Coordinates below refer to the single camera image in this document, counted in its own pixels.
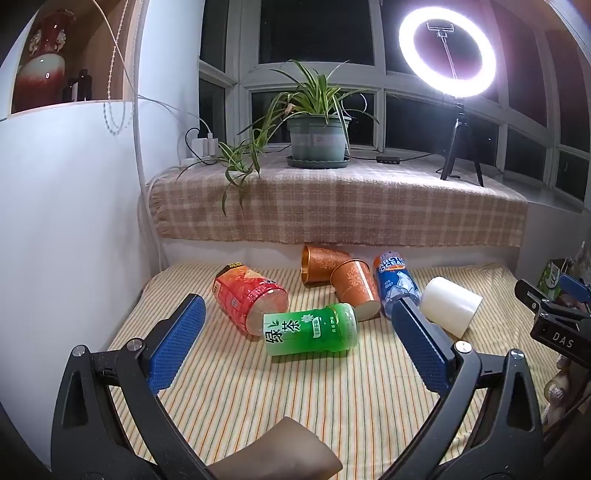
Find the bed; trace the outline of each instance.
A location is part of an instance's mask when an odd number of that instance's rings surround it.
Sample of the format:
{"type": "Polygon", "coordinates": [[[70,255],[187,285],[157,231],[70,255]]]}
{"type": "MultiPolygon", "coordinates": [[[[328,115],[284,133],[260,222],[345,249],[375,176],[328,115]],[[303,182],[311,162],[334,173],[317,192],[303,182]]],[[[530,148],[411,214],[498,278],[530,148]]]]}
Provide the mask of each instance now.
{"type": "MultiPolygon", "coordinates": [[[[336,354],[271,358],[260,339],[244,336],[218,308],[211,285],[222,265],[177,264],[153,278],[111,345],[145,337],[187,293],[206,301],[206,324],[172,386],[159,393],[185,439],[207,464],[244,448],[284,416],[297,420],[343,462],[339,479],[373,480],[416,434],[438,396],[427,391],[386,318],[359,324],[359,345],[336,354]]],[[[337,300],[331,286],[307,288],[299,270],[261,270],[290,294],[290,310],[337,300]]],[[[419,286],[446,277],[484,297],[463,339],[483,353],[522,349],[540,402],[556,373],[556,354],[530,338],[532,313],[513,295],[515,278],[498,264],[412,270],[419,286]]],[[[477,391],[446,459],[461,453],[485,392],[477,391]]],[[[115,400],[136,453],[150,458],[119,389],[115,400]]]]}

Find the red label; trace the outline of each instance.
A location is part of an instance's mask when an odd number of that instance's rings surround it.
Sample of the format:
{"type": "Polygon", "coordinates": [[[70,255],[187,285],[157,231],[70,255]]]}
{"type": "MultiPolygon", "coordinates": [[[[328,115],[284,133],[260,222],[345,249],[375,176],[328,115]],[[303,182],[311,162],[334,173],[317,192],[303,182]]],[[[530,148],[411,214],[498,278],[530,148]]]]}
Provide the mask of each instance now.
{"type": "Polygon", "coordinates": [[[284,289],[242,264],[231,264],[224,268],[212,287],[213,295],[224,313],[245,333],[248,333],[246,317],[252,305],[270,290],[284,289]]]}

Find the red vase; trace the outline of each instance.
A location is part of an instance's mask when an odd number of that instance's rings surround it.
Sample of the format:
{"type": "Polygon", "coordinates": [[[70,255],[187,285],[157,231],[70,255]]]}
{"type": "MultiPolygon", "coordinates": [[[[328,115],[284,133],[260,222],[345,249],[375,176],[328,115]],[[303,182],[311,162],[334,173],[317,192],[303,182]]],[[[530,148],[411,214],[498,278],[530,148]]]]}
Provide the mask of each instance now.
{"type": "Polygon", "coordinates": [[[75,20],[74,13],[62,9],[33,26],[28,45],[31,60],[17,74],[13,112],[61,102],[66,62],[58,52],[66,43],[66,28],[75,20]]]}

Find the blue can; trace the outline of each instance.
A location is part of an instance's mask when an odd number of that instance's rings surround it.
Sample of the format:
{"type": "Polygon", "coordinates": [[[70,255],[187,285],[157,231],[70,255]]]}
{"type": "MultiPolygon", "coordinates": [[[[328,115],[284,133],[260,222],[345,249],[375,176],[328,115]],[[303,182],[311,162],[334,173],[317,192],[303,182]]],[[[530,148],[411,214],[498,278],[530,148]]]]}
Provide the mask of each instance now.
{"type": "Polygon", "coordinates": [[[407,297],[418,306],[421,291],[398,252],[384,252],[376,257],[374,271],[378,281],[379,298],[388,318],[392,318],[392,304],[401,298],[407,297]]]}

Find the orange paper cup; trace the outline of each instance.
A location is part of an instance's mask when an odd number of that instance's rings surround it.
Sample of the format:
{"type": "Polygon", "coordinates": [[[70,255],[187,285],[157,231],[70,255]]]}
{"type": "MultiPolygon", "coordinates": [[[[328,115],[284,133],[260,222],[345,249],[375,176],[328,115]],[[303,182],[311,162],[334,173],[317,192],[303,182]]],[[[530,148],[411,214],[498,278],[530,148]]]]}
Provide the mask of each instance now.
{"type": "Polygon", "coordinates": [[[350,259],[346,252],[305,245],[301,253],[301,280],[304,284],[328,282],[333,270],[350,259]]]}
{"type": "Polygon", "coordinates": [[[343,303],[355,310],[359,322],[375,317],[382,304],[378,288],[367,263],[362,260],[347,260],[341,263],[330,276],[330,283],[343,303]]]}

